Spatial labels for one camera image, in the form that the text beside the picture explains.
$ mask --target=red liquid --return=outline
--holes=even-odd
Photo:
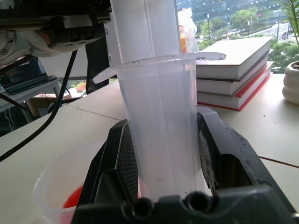
[[[67,201],[63,205],[63,209],[71,208],[77,206],[81,192],[82,192],[83,185],[75,190],[71,196],[67,199]]]

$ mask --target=white plastic column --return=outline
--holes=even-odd
[[[176,0],[111,0],[121,62],[181,52]]]

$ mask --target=stack of books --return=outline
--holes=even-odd
[[[272,75],[271,38],[220,41],[206,48],[227,57],[197,65],[198,104],[241,111]]]

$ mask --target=hole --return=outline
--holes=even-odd
[[[187,207],[193,211],[209,211],[212,207],[211,198],[201,192],[189,194],[185,201]]]
[[[136,217],[149,216],[153,211],[153,203],[147,198],[140,198],[134,205],[134,213]]]

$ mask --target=laptop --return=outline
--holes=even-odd
[[[6,92],[15,95],[55,79],[57,78],[47,75],[41,62],[35,57],[0,75],[0,84]]]

